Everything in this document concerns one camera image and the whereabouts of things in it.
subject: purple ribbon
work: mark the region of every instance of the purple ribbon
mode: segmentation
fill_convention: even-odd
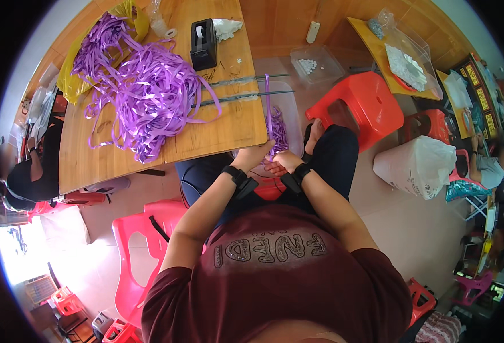
[[[128,34],[130,27],[123,19],[104,13],[83,39],[71,74],[78,74],[91,85],[90,80],[97,83],[92,85],[92,101],[84,109],[85,118],[95,119],[88,138],[90,148],[115,144],[122,150],[129,148],[135,152],[137,161],[148,163],[158,158],[166,137],[178,135],[187,123],[210,122],[194,119],[201,106],[201,84],[218,109],[212,120],[221,115],[221,106],[208,83],[187,61],[171,51],[175,41],[170,49],[160,42],[171,42],[171,39],[141,46]],[[115,58],[108,48],[117,47],[122,55],[120,40],[134,51],[117,71],[111,67]],[[112,140],[92,146],[99,115],[108,103],[116,109]]]

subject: wrist strap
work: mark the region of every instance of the wrist strap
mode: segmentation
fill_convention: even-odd
[[[233,166],[225,166],[221,170],[221,173],[228,173],[231,175],[231,180],[235,182],[237,188],[235,189],[235,193],[233,194],[233,198],[242,199],[248,193],[252,192],[258,185],[257,181],[248,175]]]

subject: wall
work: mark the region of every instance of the wall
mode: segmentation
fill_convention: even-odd
[[[460,28],[475,47],[488,68],[499,79],[504,79],[504,57],[489,30],[466,0],[433,0]]]
[[[21,52],[4,92],[0,109],[0,139],[1,136],[9,134],[29,80],[45,58],[50,45],[89,1],[59,0],[38,24]]]
[[[315,44],[336,55],[370,54],[346,17],[368,20],[385,7],[430,46],[433,66],[443,71],[474,51],[465,35],[431,0],[241,0],[254,58],[288,55],[307,44],[311,21],[321,24]]]

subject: hand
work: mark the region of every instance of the hand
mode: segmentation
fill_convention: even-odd
[[[483,134],[478,133],[476,134],[476,136],[477,136],[477,143],[479,143],[479,145],[483,145],[483,139],[484,139]]]
[[[231,165],[243,172],[248,173],[252,168],[256,167],[266,154],[269,154],[271,148],[275,146],[275,141],[270,140],[265,144],[256,145],[255,147],[247,147],[239,150],[235,161]]]
[[[36,140],[34,137],[31,137],[27,140],[27,150],[31,150],[33,147],[36,147]]]
[[[263,161],[265,163],[265,170],[270,171],[275,176],[283,176],[287,172],[290,174],[294,173],[296,167],[303,163],[301,158],[294,155],[289,150],[278,153],[273,157],[273,162],[266,159]]]

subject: wooden table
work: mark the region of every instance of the wooden table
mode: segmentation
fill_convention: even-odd
[[[412,97],[426,98],[431,100],[440,100],[435,94],[430,90],[426,90],[423,92],[411,92],[401,86],[397,80],[393,77],[393,73],[389,68],[389,60],[386,53],[386,41],[387,38],[379,39],[376,37],[372,31],[368,28],[368,24],[364,20],[355,19],[348,17],[349,24],[352,24],[353,29],[365,43],[368,51],[372,55],[372,58],[378,65],[378,68],[382,72],[384,79],[386,79],[386,83],[388,84],[389,90],[392,94],[404,94],[410,95]]]
[[[445,93],[449,93],[447,86],[445,85],[445,80],[447,79],[448,75],[443,73],[440,70],[437,70],[437,76],[441,79],[441,83],[443,84],[443,87],[445,88]],[[456,117],[456,123],[458,124],[458,130],[460,131],[460,138],[465,139],[468,137],[471,137],[475,134],[475,129],[473,127],[473,118],[471,118],[471,113],[466,111],[463,108],[457,108],[454,105],[453,100],[449,98],[450,105],[453,107],[454,111],[454,116]]]
[[[173,52],[191,63],[191,24],[207,18],[225,18],[243,21],[239,0],[163,0],[160,11],[169,28],[176,28],[177,42]],[[157,41],[152,30],[142,44]],[[255,76],[254,64],[248,44],[245,24],[235,36],[217,46],[217,66],[198,72],[209,83],[244,76]],[[215,87],[219,98],[238,93],[258,92],[257,82],[238,83]],[[187,124],[182,133],[168,138],[159,158],[142,164],[134,160],[130,150],[120,150],[114,145],[90,149],[88,137],[93,120],[84,118],[84,107],[90,102],[92,92],[84,94],[76,106],[69,105],[65,114],[59,160],[59,190],[69,193],[91,184],[144,171],[164,163],[193,159],[250,147],[267,141],[267,131],[261,100],[222,103],[220,118],[208,124]],[[207,91],[203,100],[210,99]],[[201,107],[196,118],[211,120],[217,115],[214,105]],[[107,105],[92,134],[92,144],[111,140],[111,127],[115,108]]]

